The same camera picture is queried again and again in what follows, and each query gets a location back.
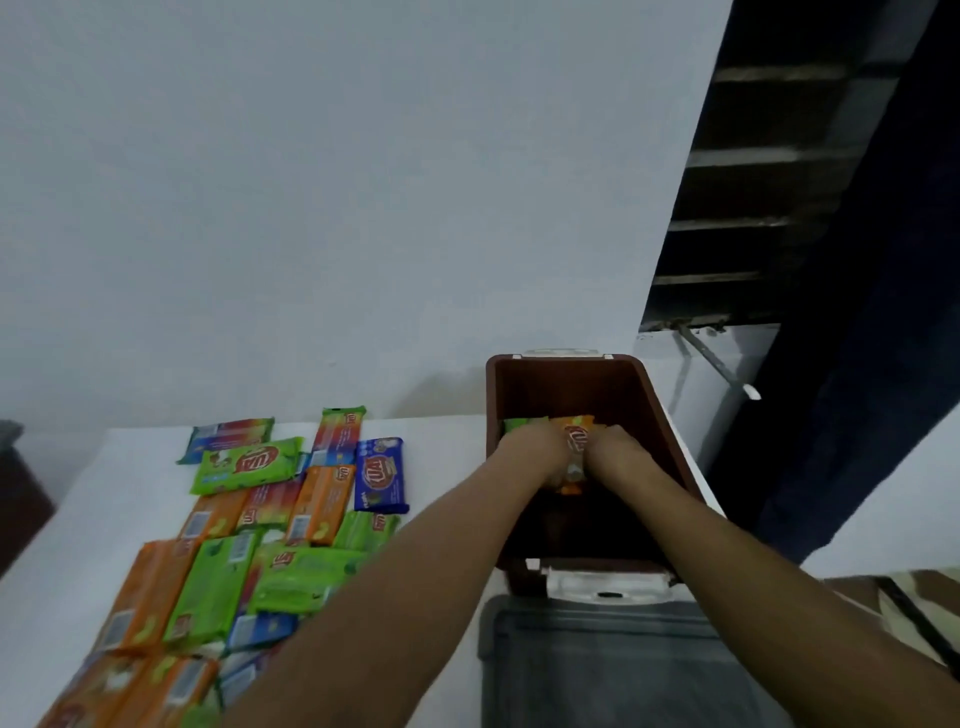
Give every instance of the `hand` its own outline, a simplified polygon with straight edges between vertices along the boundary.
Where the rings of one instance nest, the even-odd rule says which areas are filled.
[[[587,440],[584,462],[588,470],[613,491],[631,474],[660,470],[643,445],[620,425],[593,427]]]
[[[540,483],[559,482],[566,472],[570,450],[562,427],[547,421],[523,425],[508,432],[496,448],[496,455],[507,457],[514,467],[533,467]]]

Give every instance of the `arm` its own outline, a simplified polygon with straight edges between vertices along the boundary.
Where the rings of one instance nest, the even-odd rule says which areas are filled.
[[[566,459],[553,426],[505,436],[283,646],[226,728],[405,724],[467,629],[520,511]]]
[[[810,726],[956,725],[960,686],[855,608],[694,500],[620,427],[591,471],[643,521],[744,667]]]

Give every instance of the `white wall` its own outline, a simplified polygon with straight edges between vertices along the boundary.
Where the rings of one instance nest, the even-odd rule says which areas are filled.
[[[636,336],[729,2],[124,5],[0,25],[0,415],[479,411]]]
[[[729,327],[719,333],[697,328],[694,334],[740,379],[752,382],[778,329],[777,325]],[[643,361],[663,408],[706,472],[737,410],[750,406],[746,395],[732,388],[676,331],[641,333],[634,356]]]
[[[955,407],[833,541],[804,568],[821,576],[939,569],[960,565],[960,407]]]

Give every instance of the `white table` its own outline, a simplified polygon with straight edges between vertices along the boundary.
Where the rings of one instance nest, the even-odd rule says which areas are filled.
[[[316,423],[274,437],[312,442]],[[189,427],[114,429],[56,516],[0,580],[0,706],[5,728],[33,728],[93,644],[145,541],[174,538],[193,506],[194,467],[179,466]],[[404,440],[410,517],[469,475],[486,453],[482,415],[366,421],[363,436]],[[713,493],[686,453],[708,503]],[[507,593],[494,570],[480,601]],[[480,725],[481,663],[474,614],[411,726]]]

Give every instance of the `dark fabric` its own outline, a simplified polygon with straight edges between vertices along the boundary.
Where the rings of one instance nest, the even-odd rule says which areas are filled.
[[[941,3],[710,472],[797,563],[960,400],[958,38]]]

